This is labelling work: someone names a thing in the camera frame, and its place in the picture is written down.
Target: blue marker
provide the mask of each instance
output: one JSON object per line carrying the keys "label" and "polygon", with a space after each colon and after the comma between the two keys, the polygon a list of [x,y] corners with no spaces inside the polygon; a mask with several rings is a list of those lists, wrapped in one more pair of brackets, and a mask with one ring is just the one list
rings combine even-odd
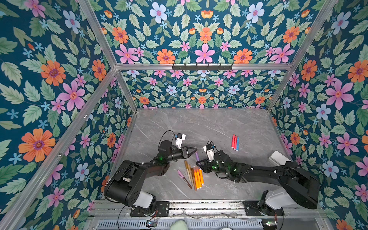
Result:
{"label": "blue marker", "polygon": [[239,137],[236,140],[236,151],[238,151],[238,150],[239,150]]}

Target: group of markers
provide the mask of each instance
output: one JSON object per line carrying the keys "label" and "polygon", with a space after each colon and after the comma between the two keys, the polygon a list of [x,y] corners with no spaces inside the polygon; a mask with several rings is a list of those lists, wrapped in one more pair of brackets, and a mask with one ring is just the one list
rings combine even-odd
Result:
{"label": "group of markers", "polygon": [[192,189],[193,186],[194,191],[197,191],[197,189],[202,188],[202,185],[204,185],[202,169],[199,167],[197,168],[196,166],[191,168],[186,160],[184,161],[184,163],[188,173],[189,181],[187,181],[187,179],[184,177],[184,175],[181,173],[180,170],[178,170],[178,174],[182,179],[184,179],[184,181],[186,182],[186,184],[189,186],[190,189]]}
{"label": "group of markers", "polygon": [[233,134],[233,142],[231,143],[231,148],[239,151],[239,137]]}

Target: orange flower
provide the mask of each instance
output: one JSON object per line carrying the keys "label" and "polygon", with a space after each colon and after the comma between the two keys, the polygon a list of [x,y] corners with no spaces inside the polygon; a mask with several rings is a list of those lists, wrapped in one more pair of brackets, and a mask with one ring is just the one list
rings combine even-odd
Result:
{"label": "orange flower", "polygon": [[364,144],[367,144],[367,145],[364,146],[364,149],[368,152],[368,136],[364,135],[362,137],[362,142]]}
{"label": "orange flower", "polygon": [[290,140],[293,144],[297,145],[300,143],[300,136],[298,133],[293,132],[293,134],[290,137]]}
{"label": "orange flower", "polygon": [[34,47],[33,45],[31,45],[30,43],[28,43],[27,45],[28,45],[28,47],[29,47],[31,50],[35,51],[35,47]]}
{"label": "orange flower", "polygon": [[198,102],[199,102],[199,103],[201,103],[201,104],[203,105],[204,103],[206,103],[206,98],[205,98],[205,97],[200,97],[200,98],[198,99]]}
{"label": "orange flower", "polygon": [[266,98],[265,98],[265,97],[260,96],[260,97],[256,98],[255,103],[256,103],[256,104],[262,104],[262,103],[264,103],[264,102],[265,102],[265,100],[266,100]]}
{"label": "orange flower", "polygon": [[284,36],[282,37],[284,39],[284,43],[290,43],[292,41],[294,41],[297,36],[299,35],[300,31],[299,31],[299,27],[295,28],[295,26],[291,27],[290,29],[288,29]]}
{"label": "orange flower", "polygon": [[110,133],[109,138],[107,139],[107,146],[112,148],[116,141],[116,135],[115,133]]}
{"label": "orange flower", "polygon": [[45,155],[48,156],[52,148],[50,146],[55,145],[55,138],[51,138],[52,133],[49,130],[43,132],[41,128],[35,128],[33,135],[28,132],[22,136],[22,143],[18,146],[19,153],[26,153],[23,156],[28,162],[33,161],[36,157],[36,162],[45,160]]}
{"label": "orange flower", "polygon": [[191,29],[189,30],[189,33],[190,33],[190,34],[192,34],[192,35],[193,35],[193,34],[195,34],[195,29],[194,29],[194,28],[191,28]]}
{"label": "orange flower", "polygon": [[132,117],[129,117],[128,118],[128,122],[127,122],[127,126],[129,127],[129,125],[130,125],[130,122],[132,121]]}
{"label": "orange flower", "polygon": [[54,84],[54,86],[58,86],[59,83],[63,83],[63,79],[66,78],[64,68],[60,66],[60,63],[57,61],[53,62],[48,60],[47,65],[42,65],[41,69],[41,76],[46,78],[45,81],[49,85]]}
{"label": "orange flower", "polygon": [[352,82],[362,82],[368,77],[368,60],[357,61],[354,66],[350,67],[349,74],[347,77],[351,79]]}
{"label": "orange flower", "polygon": [[253,56],[252,51],[248,51],[248,49],[243,49],[243,51],[239,50],[234,56],[235,64],[248,64],[250,60],[252,60]]}
{"label": "orange flower", "polygon": [[201,12],[201,15],[202,15],[203,18],[211,18],[213,16],[213,11],[212,10],[209,10],[209,11],[203,10]]}
{"label": "orange flower", "polygon": [[353,227],[348,225],[345,220],[337,220],[336,228],[338,230],[353,230]]}
{"label": "orange flower", "polygon": [[301,17],[305,18],[309,14],[310,10],[304,10],[303,13],[301,13]]}
{"label": "orange flower", "polygon": [[216,33],[217,34],[223,34],[224,33],[224,29],[219,27],[219,28],[217,28]]}
{"label": "orange flower", "polygon": [[207,43],[211,40],[212,32],[209,30],[208,27],[205,27],[202,29],[202,31],[199,33],[200,40],[203,41],[203,43]]}
{"label": "orange flower", "polygon": [[120,27],[113,28],[113,36],[116,41],[119,41],[120,43],[128,43],[129,37],[127,35],[127,32],[125,30],[122,30]]}
{"label": "orange flower", "polygon": [[80,209],[78,209],[77,211],[75,211],[74,212],[74,214],[73,214],[73,218],[74,219],[76,219],[76,218],[78,218],[79,217],[79,213],[81,212],[81,210]]}
{"label": "orange flower", "polygon": [[104,11],[105,15],[108,17],[108,18],[112,18],[113,17],[113,13],[111,13],[111,11],[108,11],[108,10],[105,10]]}
{"label": "orange flower", "polygon": [[139,98],[139,101],[140,101],[142,104],[144,104],[144,105],[149,104],[149,100],[148,100],[148,98],[146,98],[146,97],[141,97],[141,98]]}
{"label": "orange flower", "polygon": [[107,181],[109,180],[109,175],[107,175],[106,177],[105,177],[105,179],[102,181],[102,187],[101,187],[101,192],[103,192],[104,190],[105,190],[105,186],[106,186],[106,183],[107,183]]}
{"label": "orange flower", "polygon": [[106,75],[105,65],[100,60],[94,60],[92,70],[95,72],[95,77],[102,81]]}
{"label": "orange flower", "polygon": [[174,64],[175,56],[171,50],[162,49],[157,54],[157,60],[160,61],[160,64]]}
{"label": "orange flower", "polygon": [[272,121],[277,126],[277,120],[276,120],[276,118],[272,117]]}
{"label": "orange flower", "polygon": [[309,60],[304,64],[303,69],[301,70],[302,79],[305,81],[309,81],[311,78],[314,78],[316,75],[315,71],[317,71],[317,62],[315,60]]}

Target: light green object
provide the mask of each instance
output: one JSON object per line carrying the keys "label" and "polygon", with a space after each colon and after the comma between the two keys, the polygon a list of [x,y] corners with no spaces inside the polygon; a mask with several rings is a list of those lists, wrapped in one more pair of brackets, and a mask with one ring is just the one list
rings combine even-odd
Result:
{"label": "light green object", "polygon": [[188,227],[185,221],[178,220],[170,226],[170,230],[188,230]]}

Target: red marker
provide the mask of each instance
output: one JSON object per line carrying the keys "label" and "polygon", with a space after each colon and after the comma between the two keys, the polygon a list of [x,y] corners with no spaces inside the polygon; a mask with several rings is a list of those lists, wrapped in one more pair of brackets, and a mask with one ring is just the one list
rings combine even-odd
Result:
{"label": "red marker", "polygon": [[235,134],[233,134],[233,140],[231,142],[231,148],[233,149],[234,148],[234,140],[235,140]]}
{"label": "red marker", "polygon": [[234,138],[233,149],[236,150],[236,135],[235,135],[235,138]]}

